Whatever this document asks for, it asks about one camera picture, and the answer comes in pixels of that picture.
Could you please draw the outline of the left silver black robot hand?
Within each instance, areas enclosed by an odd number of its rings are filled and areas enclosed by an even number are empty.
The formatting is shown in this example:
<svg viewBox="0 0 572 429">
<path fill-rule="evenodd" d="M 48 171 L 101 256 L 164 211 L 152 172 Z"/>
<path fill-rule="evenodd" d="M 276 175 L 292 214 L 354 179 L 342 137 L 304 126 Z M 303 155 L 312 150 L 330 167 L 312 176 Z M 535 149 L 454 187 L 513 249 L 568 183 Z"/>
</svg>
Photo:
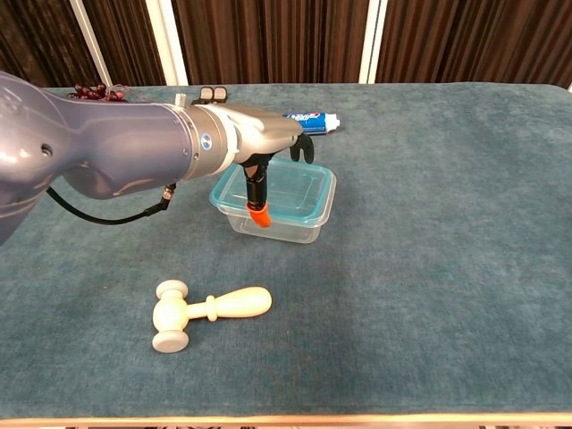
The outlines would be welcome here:
<svg viewBox="0 0 572 429">
<path fill-rule="evenodd" d="M 265 108 L 228 104 L 225 109 L 240 137 L 234 162 L 245 175 L 246 208 L 257 226 L 267 228 L 272 225 L 267 205 L 267 168 L 271 159 L 288 149 L 292 161 L 312 164 L 313 140 L 299 122 Z"/>
</svg>

